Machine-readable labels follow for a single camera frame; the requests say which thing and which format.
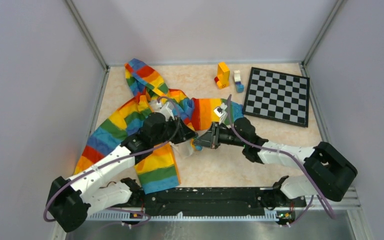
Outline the rainbow striped zip jacket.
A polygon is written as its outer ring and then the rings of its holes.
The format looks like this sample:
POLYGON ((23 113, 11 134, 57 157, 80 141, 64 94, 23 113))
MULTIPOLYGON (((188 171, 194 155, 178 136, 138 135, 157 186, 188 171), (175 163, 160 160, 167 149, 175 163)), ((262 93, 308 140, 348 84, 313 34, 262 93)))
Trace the rainbow striped zip jacket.
MULTIPOLYGON (((224 98, 189 98, 180 89, 169 88, 163 77, 145 62, 133 58, 125 65, 125 78, 133 97, 119 107, 89 136, 74 172, 79 174, 108 156, 127 137, 149 129, 151 101, 159 97, 172 99, 183 123, 193 131, 207 130, 219 121, 216 107, 224 98)), ((135 165, 146 194, 178 187, 181 183, 175 155, 169 144, 154 150, 135 165)))

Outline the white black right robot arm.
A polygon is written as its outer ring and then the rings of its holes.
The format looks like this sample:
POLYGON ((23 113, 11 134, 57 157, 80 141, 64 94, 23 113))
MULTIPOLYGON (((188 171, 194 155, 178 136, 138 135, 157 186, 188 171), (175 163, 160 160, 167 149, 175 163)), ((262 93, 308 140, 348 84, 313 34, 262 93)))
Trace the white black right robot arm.
POLYGON ((264 191, 261 202, 266 208, 287 206, 304 196, 318 196, 340 202, 356 176, 357 168, 333 145, 321 141, 313 147, 275 143, 256 134, 251 122, 241 117, 230 127, 212 122, 210 128, 193 141, 195 146, 217 149, 220 145, 242 147, 242 154, 252 163, 282 165, 302 171, 299 176, 283 176, 264 191))

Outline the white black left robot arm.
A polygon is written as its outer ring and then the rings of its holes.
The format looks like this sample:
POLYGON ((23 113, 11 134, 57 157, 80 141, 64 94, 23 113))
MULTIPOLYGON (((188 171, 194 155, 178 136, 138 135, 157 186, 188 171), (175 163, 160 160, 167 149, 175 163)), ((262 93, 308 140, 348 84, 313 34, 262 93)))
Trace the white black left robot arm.
POLYGON ((109 187, 103 185, 164 145, 181 144, 197 136, 180 117, 151 113, 138 132, 128 136, 103 159, 69 178, 57 177, 51 183, 43 218, 47 221, 50 213, 69 233, 96 212, 123 203, 136 206, 141 198, 139 191, 124 182, 109 187))

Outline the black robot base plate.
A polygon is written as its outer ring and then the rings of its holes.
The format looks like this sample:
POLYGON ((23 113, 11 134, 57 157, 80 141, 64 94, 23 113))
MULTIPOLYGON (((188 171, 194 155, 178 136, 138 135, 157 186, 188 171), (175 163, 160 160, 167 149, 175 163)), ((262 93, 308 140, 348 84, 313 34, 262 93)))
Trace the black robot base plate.
POLYGON ((269 211, 304 208, 304 197, 287 198, 271 187, 176 187, 144 195, 148 215, 185 217, 263 216, 269 211))

